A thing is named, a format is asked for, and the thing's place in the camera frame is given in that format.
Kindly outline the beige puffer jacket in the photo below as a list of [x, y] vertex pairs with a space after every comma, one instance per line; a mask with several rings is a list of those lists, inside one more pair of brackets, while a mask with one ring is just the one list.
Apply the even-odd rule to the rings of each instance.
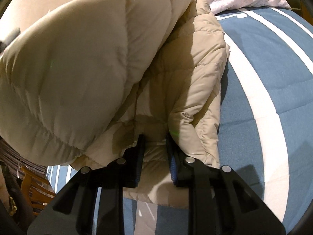
[[229, 56], [206, 0], [73, 0], [1, 56], [1, 137], [39, 165], [105, 167], [145, 135], [132, 200], [185, 209], [165, 141], [220, 165], [221, 78]]

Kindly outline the wooden chair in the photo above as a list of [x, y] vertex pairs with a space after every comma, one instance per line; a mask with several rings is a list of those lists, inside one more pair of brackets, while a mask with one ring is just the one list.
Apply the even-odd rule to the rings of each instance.
[[31, 206], [34, 216], [38, 216], [54, 199], [56, 193], [46, 177], [40, 176], [26, 166], [22, 166], [21, 171], [24, 173], [21, 192]]

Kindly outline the blue white striped bed sheet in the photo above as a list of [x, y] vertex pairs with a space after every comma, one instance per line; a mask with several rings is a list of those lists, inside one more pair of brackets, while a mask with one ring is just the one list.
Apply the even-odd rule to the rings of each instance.
[[312, 26], [286, 9], [218, 15], [230, 57], [219, 154], [290, 234], [312, 234]]

